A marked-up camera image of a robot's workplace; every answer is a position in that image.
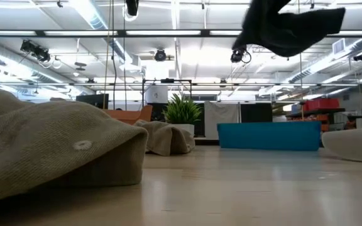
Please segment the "black fabric hat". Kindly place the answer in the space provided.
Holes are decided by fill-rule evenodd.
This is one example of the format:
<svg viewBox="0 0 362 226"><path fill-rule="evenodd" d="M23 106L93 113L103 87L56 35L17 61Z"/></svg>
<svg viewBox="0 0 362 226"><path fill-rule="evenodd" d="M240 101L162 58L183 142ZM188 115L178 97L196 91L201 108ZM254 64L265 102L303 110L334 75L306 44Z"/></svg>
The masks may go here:
<svg viewBox="0 0 362 226"><path fill-rule="evenodd" d="M233 50L262 46L281 57L302 53L327 35L337 34L345 8L318 9L300 14L281 13L290 0L252 0Z"/></svg>

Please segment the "large olive beige knit hat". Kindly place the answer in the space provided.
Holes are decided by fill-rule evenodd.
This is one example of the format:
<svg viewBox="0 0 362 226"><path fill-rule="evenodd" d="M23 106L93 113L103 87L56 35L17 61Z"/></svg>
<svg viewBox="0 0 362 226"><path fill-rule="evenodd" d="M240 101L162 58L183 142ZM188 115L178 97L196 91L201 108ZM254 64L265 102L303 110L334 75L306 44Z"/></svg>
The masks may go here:
<svg viewBox="0 0 362 226"><path fill-rule="evenodd" d="M136 185L147 140L89 104L33 104L0 90L0 200L46 185Z"/></svg>

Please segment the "pale grey hat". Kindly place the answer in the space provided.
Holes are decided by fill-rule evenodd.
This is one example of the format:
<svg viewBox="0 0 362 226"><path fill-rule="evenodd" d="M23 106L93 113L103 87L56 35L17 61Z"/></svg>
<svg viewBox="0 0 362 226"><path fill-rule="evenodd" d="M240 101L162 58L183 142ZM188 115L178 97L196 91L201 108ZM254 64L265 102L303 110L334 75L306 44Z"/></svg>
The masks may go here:
<svg viewBox="0 0 362 226"><path fill-rule="evenodd" d="M322 143L333 156L362 162L362 129L325 132Z"/></svg>

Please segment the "green potted plant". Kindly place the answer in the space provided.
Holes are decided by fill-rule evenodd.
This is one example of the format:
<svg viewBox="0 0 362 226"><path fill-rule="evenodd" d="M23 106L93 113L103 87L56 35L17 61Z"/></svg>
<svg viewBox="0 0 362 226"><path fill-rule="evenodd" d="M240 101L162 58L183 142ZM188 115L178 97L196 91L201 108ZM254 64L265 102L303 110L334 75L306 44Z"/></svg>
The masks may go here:
<svg viewBox="0 0 362 226"><path fill-rule="evenodd" d="M194 124L199 121L202 108L189 97L173 94L163 110L165 120L170 124Z"/></svg>

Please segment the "white plant pot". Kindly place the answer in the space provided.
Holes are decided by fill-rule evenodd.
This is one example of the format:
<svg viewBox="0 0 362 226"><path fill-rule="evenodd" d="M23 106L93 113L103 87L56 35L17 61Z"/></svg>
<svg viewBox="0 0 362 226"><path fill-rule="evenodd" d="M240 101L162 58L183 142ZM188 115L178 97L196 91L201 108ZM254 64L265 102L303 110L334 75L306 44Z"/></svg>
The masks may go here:
<svg viewBox="0 0 362 226"><path fill-rule="evenodd" d="M183 137L194 137L193 124L170 124L170 126L178 135L182 135Z"/></svg>

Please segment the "grey fabric panel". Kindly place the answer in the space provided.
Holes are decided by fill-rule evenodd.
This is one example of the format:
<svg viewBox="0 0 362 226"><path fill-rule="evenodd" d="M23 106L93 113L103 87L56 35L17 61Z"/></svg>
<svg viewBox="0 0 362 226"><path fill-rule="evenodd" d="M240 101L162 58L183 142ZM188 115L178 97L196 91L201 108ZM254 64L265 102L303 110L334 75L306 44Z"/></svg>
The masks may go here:
<svg viewBox="0 0 362 226"><path fill-rule="evenodd" d="M238 105L222 104L217 102L204 102L205 137L218 140L217 125L238 122Z"/></svg>

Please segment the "black round ceiling fixture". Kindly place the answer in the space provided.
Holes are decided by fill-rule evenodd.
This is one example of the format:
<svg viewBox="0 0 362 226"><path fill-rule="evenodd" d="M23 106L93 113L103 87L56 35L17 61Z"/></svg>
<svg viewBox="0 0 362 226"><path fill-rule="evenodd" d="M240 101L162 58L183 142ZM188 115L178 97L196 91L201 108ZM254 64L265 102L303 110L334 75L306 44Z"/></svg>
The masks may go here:
<svg viewBox="0 0 362 226"><path fill-rule="evenodd" d="M164 49L157 49L155 56L154 56L155 61L157 62L163 62L167 59L167 55L165 53Z"/></svg>
<svg viewBox="0 0 362 226"><path fill-rule="evenodd" d="M252 60L252 56L246 50L234 50L230 61L232 63L249 63Z"/></svg>

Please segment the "black computer monitor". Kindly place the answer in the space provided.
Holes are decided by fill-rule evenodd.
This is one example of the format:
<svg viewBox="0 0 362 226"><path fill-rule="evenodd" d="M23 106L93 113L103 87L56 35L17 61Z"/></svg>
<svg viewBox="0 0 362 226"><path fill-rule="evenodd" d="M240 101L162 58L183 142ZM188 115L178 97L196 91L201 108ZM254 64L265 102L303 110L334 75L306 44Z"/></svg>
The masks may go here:
<svg viewBox="0 0 362 226"><path fill-rule="evenodd" d="M76 101L87 103L100 109L107 109L109 103L108 94L78 95Z"/></svg>

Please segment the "blue plastic bin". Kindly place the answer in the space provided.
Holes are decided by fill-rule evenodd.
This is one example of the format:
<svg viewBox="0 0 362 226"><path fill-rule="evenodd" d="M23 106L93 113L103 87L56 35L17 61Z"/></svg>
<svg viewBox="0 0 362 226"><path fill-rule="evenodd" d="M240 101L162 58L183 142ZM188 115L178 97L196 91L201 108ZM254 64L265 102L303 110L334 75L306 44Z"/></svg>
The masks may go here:
<svg viewBox="0 0 362 226"><path fill-rule="evenodd" d="M217 132L225 149L317 151L321 141L319 121L227 123Z"/></svg>

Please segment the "red storage bin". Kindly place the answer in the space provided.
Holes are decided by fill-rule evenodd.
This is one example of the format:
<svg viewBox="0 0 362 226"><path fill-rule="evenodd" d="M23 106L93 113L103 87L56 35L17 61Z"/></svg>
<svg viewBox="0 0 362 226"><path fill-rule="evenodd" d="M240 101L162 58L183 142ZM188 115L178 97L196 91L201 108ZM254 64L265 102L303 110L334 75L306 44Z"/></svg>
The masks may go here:
<svg viewBox="0 0 362 226"><path fill-rule="evenodd" d="M307 100L304 104L305 111L319 110L319 109L338 109L338 108L340 108L339 100L335 98Z"/></svg>

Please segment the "wooden storage shelf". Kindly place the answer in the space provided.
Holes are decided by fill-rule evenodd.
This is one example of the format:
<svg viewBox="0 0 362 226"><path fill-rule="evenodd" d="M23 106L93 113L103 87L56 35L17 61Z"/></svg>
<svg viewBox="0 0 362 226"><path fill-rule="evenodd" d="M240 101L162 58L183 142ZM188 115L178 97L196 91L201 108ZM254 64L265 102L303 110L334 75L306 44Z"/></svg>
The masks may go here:
<svg viewBox="0 0 362 226"><path fill-rule="evenodd" d="M316 109L298 113L291 113L286 116L288 121L319 121L321 131L338 131L344 128L347 117L343 114L345 109Z"/></svg>

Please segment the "black ceiling spotlight cluster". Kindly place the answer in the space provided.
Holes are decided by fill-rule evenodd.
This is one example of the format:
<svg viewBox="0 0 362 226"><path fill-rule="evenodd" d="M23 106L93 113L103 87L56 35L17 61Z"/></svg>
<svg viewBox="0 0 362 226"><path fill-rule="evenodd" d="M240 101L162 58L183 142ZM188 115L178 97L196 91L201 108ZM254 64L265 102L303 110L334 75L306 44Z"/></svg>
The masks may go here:
<svg viewBox="0 0 362 226"><path fill-rule="evenodd" d="M49 49L36 45L31 40L23 40L20 50L35 57L39 62L49 62L51 59Z"/></svg>

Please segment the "black horizontal frame bar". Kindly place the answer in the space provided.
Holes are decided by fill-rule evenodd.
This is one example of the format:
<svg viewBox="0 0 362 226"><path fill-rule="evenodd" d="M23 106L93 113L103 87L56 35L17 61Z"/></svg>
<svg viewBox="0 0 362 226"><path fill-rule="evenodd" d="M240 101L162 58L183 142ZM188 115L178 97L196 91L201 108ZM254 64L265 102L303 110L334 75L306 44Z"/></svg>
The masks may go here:
<svg viewBox="0 0 362 226"><path fill-rule="evenodd" d="M39 38L230 38L240 34L240 30L0 30L0 37Z"/></svg>

